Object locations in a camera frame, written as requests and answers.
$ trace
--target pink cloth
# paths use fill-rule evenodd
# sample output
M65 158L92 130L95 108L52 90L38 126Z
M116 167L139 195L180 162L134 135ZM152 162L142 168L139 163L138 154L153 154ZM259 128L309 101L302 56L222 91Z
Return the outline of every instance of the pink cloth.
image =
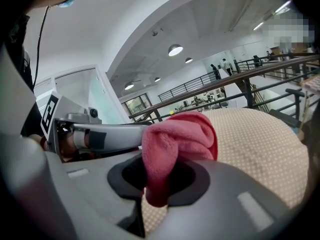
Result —
M152 206L167 204L168 176L178 155L191 160L217 160L217 135L202 113L179 113L149 126L144 132L142 159L147 173L146 199Z

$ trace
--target ceiling light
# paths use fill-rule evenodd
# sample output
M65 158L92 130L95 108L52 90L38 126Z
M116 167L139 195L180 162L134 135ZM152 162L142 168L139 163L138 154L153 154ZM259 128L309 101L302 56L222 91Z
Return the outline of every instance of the ceiling light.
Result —
M185 63L190 63L190 62L192 62L192 61L193 61L192 58L186 58Z
M289 0L287 2L285 2L283 5L281 5L274 13L277 14L278 12L280 12L283 8L285 8L286 6L288 6L291 3L292 0Z
M125 87L124 87L124 89L125 90L129 90L129 89L131 89L132 87L134 87L135 85L132 83L132 82L128 82L126 85L125 85Z
M256 30L257 28L259 28L264 22L261 22L258 26L256 26L253 30Z
M182 52L184 48L180 44L173 44L169 47L168 54L170 57Z

